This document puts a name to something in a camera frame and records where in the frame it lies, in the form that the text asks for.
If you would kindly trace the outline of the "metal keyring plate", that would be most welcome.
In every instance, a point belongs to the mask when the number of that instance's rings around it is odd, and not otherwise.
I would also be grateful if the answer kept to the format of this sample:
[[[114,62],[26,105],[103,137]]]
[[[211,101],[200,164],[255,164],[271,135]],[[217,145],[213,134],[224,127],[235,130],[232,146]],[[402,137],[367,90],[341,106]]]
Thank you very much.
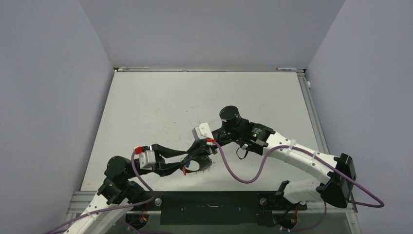
[[[210,167],[212,166],[213,162],[210,159],[209,156],[198,156],[198,157],[190,157],[190,156],[186,156],[190,158],[190,162],[186,164],[186,170],[187,170],[187,174],[190,173],[198,173],[198,172],[203,172],[205,170],[209,170]],[[198,164],[198,169],[190,169],[190,165],[191,163],[197,163]]]

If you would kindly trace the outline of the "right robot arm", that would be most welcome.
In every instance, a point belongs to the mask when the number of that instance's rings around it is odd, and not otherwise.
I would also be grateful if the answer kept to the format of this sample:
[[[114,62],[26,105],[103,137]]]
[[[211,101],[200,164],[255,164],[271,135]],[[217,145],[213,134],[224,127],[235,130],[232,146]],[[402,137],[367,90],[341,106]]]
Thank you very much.
[[[309,174],[311,179],[292,182],[284,181],[275,195],[276,204],[287,209],[292,204],[308,200],[323,200],[337,208],[346,208],[356,181],[356,172],[351,156],[321,153],[288,139],[265,125],[241,117],[236,106],[224,107],[219,117],[222,125],[211,131],[207,123],[193,129],[195,141],[188,149],[184,161],[196,161],[200,170],[211,164],[210,155],[219,153],[224,166],[233,178],[243,184],[253,183],[261,175],[268,158],[287,163]],[[246,153],[263,156],[257,174],[250,180],[240,179],[230,169],[222,147],[236,143]]]

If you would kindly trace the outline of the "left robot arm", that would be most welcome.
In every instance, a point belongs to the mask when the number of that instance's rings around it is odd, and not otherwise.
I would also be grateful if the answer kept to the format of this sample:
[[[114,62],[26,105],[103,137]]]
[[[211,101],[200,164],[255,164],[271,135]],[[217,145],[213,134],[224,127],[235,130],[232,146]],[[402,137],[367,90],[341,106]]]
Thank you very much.
[[[82,214],[67,222],[64,233],[104,234],[128,211],[148,207],[157,196],[141,175],[151,172],[170,175],[186,163],[165,163],[163,157],[184,154],[185,151],[153,144],[134,148],[130,159],[112,157],[104,172],[103,184]]]

